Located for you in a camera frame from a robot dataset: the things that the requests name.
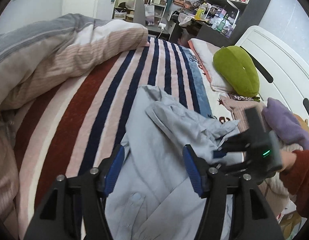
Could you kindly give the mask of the red sweater right forearm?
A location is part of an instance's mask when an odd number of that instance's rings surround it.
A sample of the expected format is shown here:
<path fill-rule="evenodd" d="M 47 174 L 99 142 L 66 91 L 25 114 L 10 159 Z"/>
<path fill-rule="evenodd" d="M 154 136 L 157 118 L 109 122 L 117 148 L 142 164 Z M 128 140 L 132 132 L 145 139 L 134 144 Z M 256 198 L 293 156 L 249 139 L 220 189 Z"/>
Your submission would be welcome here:
<path fill-rule="evenodd" d="M 292 197 L 301 217 L 309 218 L 309 150 L 295 150 L 297 159 L 288 172 L 280 172 L 280 179 Z"/>

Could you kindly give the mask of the right hand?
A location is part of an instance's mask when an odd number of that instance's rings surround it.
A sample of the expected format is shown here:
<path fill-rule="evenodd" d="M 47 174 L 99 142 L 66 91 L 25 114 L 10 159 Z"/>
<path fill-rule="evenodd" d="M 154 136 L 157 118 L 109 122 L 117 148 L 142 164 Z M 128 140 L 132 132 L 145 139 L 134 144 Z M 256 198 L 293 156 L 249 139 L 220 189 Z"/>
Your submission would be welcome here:
<path fill-rule="evenodd" d="M 281 160 L 282 160 L 282 169 L 280 172 L 288 172 L 294 165 L 297 155 L 293 152 L 287 152 L 287 151 L 280 151 L 281 154 Z"/>

